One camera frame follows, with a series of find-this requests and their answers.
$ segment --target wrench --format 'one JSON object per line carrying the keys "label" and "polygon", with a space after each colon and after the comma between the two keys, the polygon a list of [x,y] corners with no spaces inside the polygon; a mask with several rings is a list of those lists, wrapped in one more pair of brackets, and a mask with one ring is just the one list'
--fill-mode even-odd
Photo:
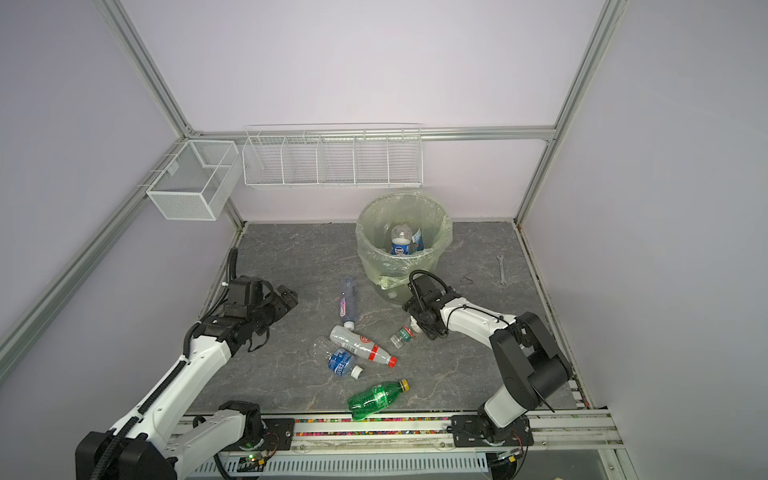
{"label": "wrench", "polygon": [[504,255],[497,255],[498,269],[502,272],[502,286],[507,284],[507,279],[504,278]]}

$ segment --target white wire shelf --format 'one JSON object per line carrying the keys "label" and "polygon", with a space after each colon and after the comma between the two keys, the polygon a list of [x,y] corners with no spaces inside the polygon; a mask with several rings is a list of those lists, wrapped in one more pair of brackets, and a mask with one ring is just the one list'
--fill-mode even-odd
{"label": "white wire shelf", "polygon": [[252,188],[422,185],[422,139],[412,125],[324,131],[257,128],[246,127],[243,146],[245,183]]}
{"label": "white wire shelf", "polygon": [[147,189],[168,220],[216,220],[242,174],[233,141],[188,140]]}

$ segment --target plastic bag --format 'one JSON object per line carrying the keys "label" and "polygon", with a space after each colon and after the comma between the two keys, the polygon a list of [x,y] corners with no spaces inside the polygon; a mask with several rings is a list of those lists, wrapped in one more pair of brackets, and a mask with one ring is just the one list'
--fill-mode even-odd
{"label": "plastic bag", "polygon": [[[392,255],[391,230],[407,223],[421,229],[424,250],[407,256]],[[379,197],[362,209],[355,229],[357,254],[368,278],[382,290],[405,286],[413,270],[433,271],[453,241],[453,222],[445,208],[420,190]],[[407,286],[389,292],[385,298],[404,303],[410,297]]]}

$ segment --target white wall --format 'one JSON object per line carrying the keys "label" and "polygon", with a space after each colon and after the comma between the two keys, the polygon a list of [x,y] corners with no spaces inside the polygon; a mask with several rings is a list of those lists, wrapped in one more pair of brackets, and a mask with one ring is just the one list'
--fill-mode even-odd
{"label": "white wall", "polygon": [[3,478],[74,478],[74,450],[134,407],[181,354],[232,227],[149,202],[0,387]]}
{"label": "white wall", "polygon": [[[542,140],[424,142],[424,191],[454,220],[511,219],[544,151]],[[354,221],[380,188],[253,190],[232,199],[245,220]]]}
{"label": "white wall", "polygon": [[174,141],[89,0],[0,3],[0,336]]}
{"label": "white wall", "polygon": [[633,0],[524,229],[640,478],[766,478],[768,4]]}
{"label": "white wall", "polygon": [[124,0],[189,122],[553,124],[603,0]]}

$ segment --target white bottle cap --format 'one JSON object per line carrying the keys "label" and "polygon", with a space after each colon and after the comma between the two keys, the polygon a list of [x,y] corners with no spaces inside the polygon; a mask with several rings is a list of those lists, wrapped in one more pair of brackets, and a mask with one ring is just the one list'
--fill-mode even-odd
{"label": "white bottle cap", "polygon": [[419,324],[416,322],[416,319],[411,317],[411,329],[413,329],[416,333],[421,333],[422,329],[419,327]]}

